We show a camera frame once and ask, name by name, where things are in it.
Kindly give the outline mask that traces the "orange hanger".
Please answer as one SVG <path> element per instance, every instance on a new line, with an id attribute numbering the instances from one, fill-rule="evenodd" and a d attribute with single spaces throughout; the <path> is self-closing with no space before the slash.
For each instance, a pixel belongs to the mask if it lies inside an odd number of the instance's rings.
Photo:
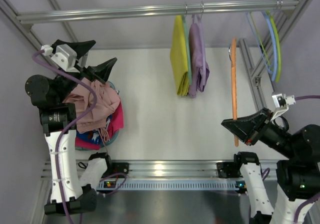
<path id="1" fill-rule="evenodd" d="M 231 70 L 231 103 L 232 103 L 232 119 L 238 119 L 237 113 L 237 76 L 236 76 L 236 45 L 237 39 L 234 37 L 231 41 L 231 45 L 229 47 L 229 59 L 230 59 L 230 70 Z"/>

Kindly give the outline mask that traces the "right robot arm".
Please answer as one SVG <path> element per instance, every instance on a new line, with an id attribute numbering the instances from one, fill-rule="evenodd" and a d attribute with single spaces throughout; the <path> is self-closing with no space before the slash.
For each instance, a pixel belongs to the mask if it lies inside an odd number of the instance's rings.
<path id="1" fill-rule="evenodd" d="M 319 200 L 319 131 L 309 124 L 291 135 L 273 123 L 275 114 L 267 108 L 253 115 L 225 119 L 222 126 L 242 143 L 258 141 L 285 157 L 276 164 L 277 199 L 270 204 L 257 154 L 238 152 L 234 164 L 246 183 L 250 200 L 250 223 L 303 223 L 308 211 Z"/>

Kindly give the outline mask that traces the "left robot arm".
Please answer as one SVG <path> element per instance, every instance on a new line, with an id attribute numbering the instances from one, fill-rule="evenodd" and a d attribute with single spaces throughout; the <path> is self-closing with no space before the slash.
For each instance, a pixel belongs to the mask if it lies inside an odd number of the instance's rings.
<path id="1" fill-rule="evenodd" d="M 107 153 L 96 153 L 89 157 L 82 176 L 78 175 L 75 158 L 76 123 L 87 116 L 93 106 L 77 114 L 75 104 L 66 102 L 67 96 L 77 86 L 91 93 L 94 104 L 98 102 L 97 94 L 85 80 L 105 83 L 116 58 L 96 67 L 81 65 L 80 59 L 94 45 L 94 40 L 76 43 L 57 40 L 42 46 L 32 56 L 35 62 L 56 73 L 53 79 L 33 75 L 25 84 L 25 92 L 32 105 L 38 108 L 50 154 L 52 191 L 49 203 L 44 206 L 46 215 L 70 217 L 94 211 L 97 206 L 97 186 L 111 165 Z"/>

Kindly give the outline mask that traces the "pink trousers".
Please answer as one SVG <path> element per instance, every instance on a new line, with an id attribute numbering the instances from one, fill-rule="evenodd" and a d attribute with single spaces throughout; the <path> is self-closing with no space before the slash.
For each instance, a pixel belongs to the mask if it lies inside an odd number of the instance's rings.
<path id="1" fill-rule="evenodd" d="M 94 91 L 96 94 L 96 103 L 94 103 L 93 94 L 84 86 L 78 84 L 70 94 L 65 98 L 65 103 L 75 104 L 76 115 L 82 115 L 87 109 L 93 107 L 83 118 L 77 121 L 76 129 L 80 134 L 96 130 L 102 140 L 107 142 L 107 118 L 118 108 L 121 99 L 109 82 L 102 84 L 98 80 L 90 81 L 86 78 L 82 82 Z"/>

